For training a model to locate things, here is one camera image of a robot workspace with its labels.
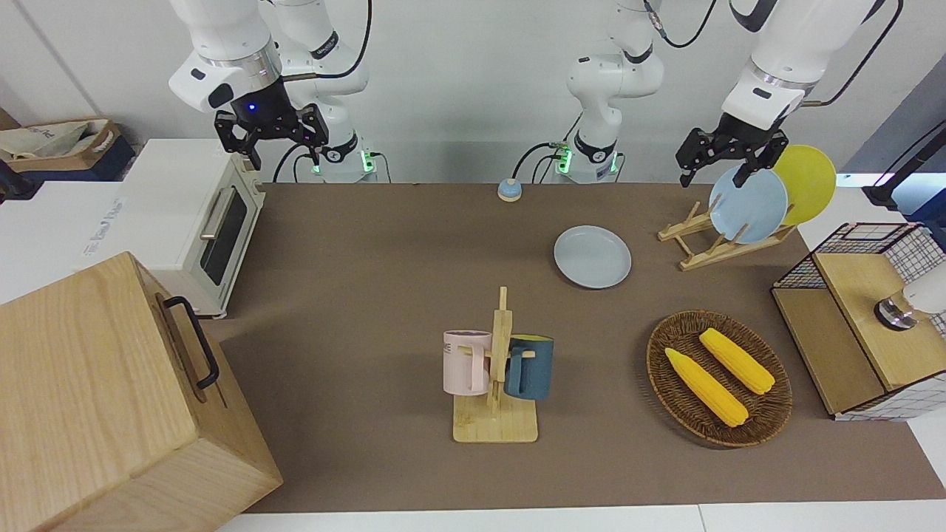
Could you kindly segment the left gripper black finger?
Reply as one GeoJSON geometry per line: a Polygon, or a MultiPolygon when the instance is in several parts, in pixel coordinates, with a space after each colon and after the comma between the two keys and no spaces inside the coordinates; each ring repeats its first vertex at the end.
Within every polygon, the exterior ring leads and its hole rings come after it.
{"type": "Polygon", "coordinates": [[[744,162],[737,169],[734,185],[744,186],[754,173],[773,168],[788,146],[789,139],[783,130],[777,130],[764,142],[741,141],[739,144],[738,151],[743,155],[744,162]]]}
{"type": "Polygon", "coordinates": [[[718,162],[722,149],[723,136],[717,132],[693,128],[676,152],[676,162],[680,168],[679,182],[682,188],[689,188],[699,169],[718,162]]]}

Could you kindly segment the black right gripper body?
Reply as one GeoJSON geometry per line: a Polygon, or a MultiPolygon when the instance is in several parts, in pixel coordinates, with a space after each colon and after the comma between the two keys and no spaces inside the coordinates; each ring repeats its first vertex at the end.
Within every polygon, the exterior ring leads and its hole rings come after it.
{"type": "Polygon", "coordinates": [[[290,102],[284,81],[231,101],[237,124],[260,140],[288,138],[298,126],[298,115],[290,102]]]}

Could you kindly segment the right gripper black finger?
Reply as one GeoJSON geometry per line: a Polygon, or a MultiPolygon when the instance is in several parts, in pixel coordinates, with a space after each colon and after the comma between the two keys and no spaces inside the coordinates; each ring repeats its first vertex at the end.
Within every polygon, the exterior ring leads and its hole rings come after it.
{"type": "Polygon", "coordinates": [[[297,143],[307,149],[314,166],[320,165],[320,156],[329,143],[329,130],[316,103],[305,105],[297,112],[299,138],[297,143]]]}
{"type": "Polygon", "coordinates": [[[215,131],[227,154],[238,154],[251,164],[254,171],[260,171],[262,162],[256,151],[256,143],[260,141],[260,132],[253,127],[242,137],[234,134],[234,128],[242,127],[239,118],[233,112],[216,111],[215,131]]]}

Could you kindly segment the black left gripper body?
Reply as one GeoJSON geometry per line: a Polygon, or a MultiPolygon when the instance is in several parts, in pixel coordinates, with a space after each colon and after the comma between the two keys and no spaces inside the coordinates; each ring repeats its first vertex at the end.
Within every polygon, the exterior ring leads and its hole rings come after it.
{"type": "Polygon", "coordinates": [[[775,125],[768,128],[759,128],[747,123],[743,119],[733,117],[728,112],[723,112],[719,124],[712,132],[713,154],[722,154],[727,149],[751,149],[759,151],[763,148],[775,134],[775,125]]]}

